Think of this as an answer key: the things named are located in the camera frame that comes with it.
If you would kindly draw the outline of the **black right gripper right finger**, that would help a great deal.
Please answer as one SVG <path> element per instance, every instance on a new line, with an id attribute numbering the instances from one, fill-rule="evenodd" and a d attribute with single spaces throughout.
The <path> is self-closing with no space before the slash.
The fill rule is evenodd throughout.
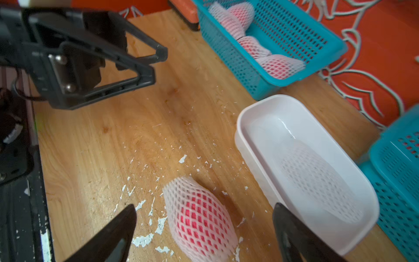
<path id="1" fill-rule="evenodd" d="M 273 226 L 284 262 L 344 262 L 281 203 L 273 208 Z"/>

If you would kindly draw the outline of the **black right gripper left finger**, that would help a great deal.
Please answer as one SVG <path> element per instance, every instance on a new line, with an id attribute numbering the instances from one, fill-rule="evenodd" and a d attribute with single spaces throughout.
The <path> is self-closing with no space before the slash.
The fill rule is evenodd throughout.
<path id="1" fill-rule="evenodd" d="M 129 204 L 67 261 L 126 262 L 136 221 L 135 207 Z"/>

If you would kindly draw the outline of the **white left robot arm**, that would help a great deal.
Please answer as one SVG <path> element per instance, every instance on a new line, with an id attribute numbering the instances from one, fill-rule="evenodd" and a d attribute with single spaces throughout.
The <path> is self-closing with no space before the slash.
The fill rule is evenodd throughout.
<path id="1" fill-rule="evenodd" d="M 1 183 L 28 172 L 18 111 L 24 100 L 74 110 L 151 86 L 168 49 L 118 13 L 1 5 L 1 67 L 27 73 L 38 91 L 1 88 Z"/>

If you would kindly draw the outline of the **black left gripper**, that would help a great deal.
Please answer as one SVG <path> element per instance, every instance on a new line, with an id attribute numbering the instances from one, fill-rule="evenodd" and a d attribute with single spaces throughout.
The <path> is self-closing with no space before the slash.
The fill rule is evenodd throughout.
<path id="1" fill-rule="evenodd" d="M 1 65 L 23 69 L 38 97 L 55 109 L 73 110 L 156 83 L 149 64 L 106 60 L 104 11 L 1 7 Z"/>

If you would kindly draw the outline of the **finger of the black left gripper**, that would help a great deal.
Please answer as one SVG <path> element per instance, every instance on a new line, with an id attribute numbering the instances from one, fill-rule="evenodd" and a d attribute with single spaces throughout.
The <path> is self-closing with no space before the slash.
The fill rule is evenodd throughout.
<path id="1" fill-rule="evenodd" d="M 138 29 L 118 13 L 111 11 L 92 11 L 85 13 L 85 28 L 102 40 L 123 51 L 128 51 L 126 35 L 129 34 L 155 50 L 154 55 L 140 57 L 143 64 L 164 62 L 168 49 Z"/>

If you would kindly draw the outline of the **white foam net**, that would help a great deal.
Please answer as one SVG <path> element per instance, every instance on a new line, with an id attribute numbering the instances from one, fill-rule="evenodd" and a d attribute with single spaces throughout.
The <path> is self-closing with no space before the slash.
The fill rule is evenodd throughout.
<path id="1" fill-rule="evenodd" d="M 192 262 L 226 262 L 239 240 L 226 207 L 192 177 L 163 188 L 172 238 Z"/>
<path id="2" fill-rule="evenodd" d="M 277 150 L 280 172 L 323 210 L 346 223 L 357 223 L 363 211 L 350 187 L 336 170 L 300 140 Z"/>

